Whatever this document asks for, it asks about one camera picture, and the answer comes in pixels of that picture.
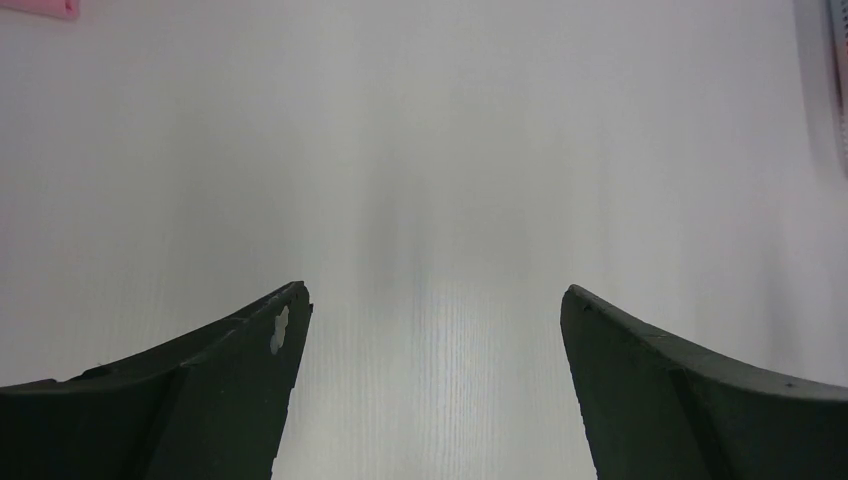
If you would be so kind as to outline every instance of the dark green curved piece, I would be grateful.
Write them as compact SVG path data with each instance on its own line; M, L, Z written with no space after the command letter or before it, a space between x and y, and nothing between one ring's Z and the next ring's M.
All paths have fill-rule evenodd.
M725 357L578 286L561 326L599 479L848 479L848 389Z
M271 478L311 313L290 283L67 382L0 388L0 478Z

